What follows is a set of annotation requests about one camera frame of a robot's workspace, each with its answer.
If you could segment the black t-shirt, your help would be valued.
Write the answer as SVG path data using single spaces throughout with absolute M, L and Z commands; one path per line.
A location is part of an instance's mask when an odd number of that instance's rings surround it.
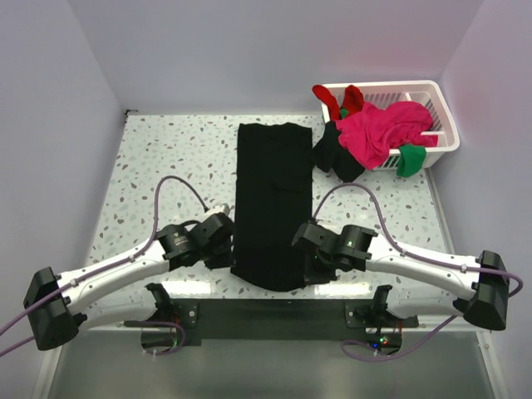
M 312 213 L 311 129 L 294 123 L 238 129 L 234 275 L 274 292 L 304 286 L 305 255 L 292 246 Z

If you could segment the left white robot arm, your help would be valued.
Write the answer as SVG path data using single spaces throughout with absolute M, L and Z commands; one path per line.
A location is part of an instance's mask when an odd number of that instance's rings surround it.
M 121 321 L 167 324 L 172 306 L 161 294 L 146 302 L 142 295 L 125 298 L 120 290 L 146 278 L 198 262 L 207 268 L 233 265 L 231 238 L 235 226 L 223 212 L 203 220 L 168 224 L 140 247 L 97 265 L 61 275 L 37 271 L 23 300 L 33 339 L 40 351 L 70 342 L 80 331 Z

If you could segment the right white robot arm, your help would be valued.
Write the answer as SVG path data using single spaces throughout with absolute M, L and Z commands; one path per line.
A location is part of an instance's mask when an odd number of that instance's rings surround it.
M 487 330 L 506 328 L 510 282 L 497 253 L 485 250 L 474 257 L 411 245 L 400 248 L 372 229 L 349 224 L 336 232 L 313 222 L 299 227 L 292 245 L 305 253 L 323 280 L 332 279 L 338 270 L 357 270 L 416 281 L 413 288 L 375 294 L 370 315 L 379 326 L 421 315 L 446 315 Z

